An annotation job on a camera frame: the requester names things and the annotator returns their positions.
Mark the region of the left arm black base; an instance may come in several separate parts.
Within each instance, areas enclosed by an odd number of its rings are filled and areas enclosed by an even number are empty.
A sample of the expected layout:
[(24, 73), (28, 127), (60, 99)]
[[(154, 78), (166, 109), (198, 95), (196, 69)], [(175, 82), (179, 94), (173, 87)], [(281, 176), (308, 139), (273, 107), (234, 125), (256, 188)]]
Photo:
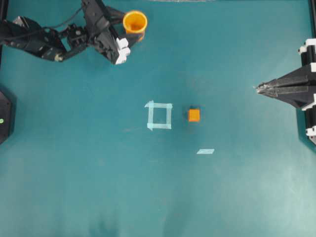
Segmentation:
[(0, 143), (14, 132), (17, 97), (3, 84), (0, 85)]

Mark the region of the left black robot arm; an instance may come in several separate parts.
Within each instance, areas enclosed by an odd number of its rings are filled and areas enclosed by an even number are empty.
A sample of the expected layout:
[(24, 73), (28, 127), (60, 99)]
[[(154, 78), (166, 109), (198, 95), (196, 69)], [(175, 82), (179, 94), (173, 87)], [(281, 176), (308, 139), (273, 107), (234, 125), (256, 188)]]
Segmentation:
[(148, 19), (140, 11), (127, 13), (104, 5), (101, 0), (83, 0), (79, 9), (86, 25), (70, 24), (41, 27), (36, 21), (18, 16), (10, 22), (0, 21), (0, 43), (29, 53), (37, 58), (63, 62), (93, 47), (112, 64), (127, 60), (131, 47), (144, 37)]

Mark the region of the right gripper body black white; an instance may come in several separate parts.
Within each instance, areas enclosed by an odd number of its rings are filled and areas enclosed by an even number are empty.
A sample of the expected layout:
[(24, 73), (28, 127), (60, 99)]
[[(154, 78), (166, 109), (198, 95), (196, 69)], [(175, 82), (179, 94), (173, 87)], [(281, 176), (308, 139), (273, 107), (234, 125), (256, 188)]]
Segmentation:
[(316, 144), (316, 39), (307, 39), (298, 49), (302, 69), (308, 81), (303, 85), (299, 108), (305, 112), (305, 134)]

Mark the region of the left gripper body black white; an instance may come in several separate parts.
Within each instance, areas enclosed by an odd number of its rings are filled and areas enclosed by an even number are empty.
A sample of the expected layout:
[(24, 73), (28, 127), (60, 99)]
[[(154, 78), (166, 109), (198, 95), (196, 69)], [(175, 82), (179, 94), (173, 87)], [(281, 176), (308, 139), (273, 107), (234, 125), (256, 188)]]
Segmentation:
[(105, 5), (101, 0), (83, 0), (81, 2), (86, 21), (88, 43), (106, 57), (112, 64), (123, 64), (130, 48), (124, 35), (119, 35), (114, 25), (106, 27)]

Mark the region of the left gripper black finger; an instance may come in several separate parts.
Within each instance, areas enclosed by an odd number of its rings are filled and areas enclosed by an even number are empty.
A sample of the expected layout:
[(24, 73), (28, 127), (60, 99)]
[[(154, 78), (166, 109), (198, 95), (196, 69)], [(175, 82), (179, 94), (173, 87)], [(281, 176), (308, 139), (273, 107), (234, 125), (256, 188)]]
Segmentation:
[(110, 25), (122, 24), (123, 18), (126, 15), (125, 12), (121, 12), (117, 9), (114, 9), (110, 6), (105, 6), (105, 19), (106, 19), (106, 27)]
[(126, 33), (125, 38), (128, 41), (128, 47), (133, 47), (136, 43), (140, 42), (144, 37), (144, 33)]

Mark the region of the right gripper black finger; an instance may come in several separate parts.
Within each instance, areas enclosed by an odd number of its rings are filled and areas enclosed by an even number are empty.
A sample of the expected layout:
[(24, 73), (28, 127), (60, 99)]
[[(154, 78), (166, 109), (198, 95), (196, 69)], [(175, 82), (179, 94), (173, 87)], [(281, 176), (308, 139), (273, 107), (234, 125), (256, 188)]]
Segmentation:
[(259, 84), (256, 89), (271, 89), (290, 86), (306, 86), (316, 84), (316, 64), (310, 63), (280, 78)]
[(258, 94), (288, 103), (301, 109), (314, 101), (315, 86), (290, 86), (271, 89), (257, 89)]

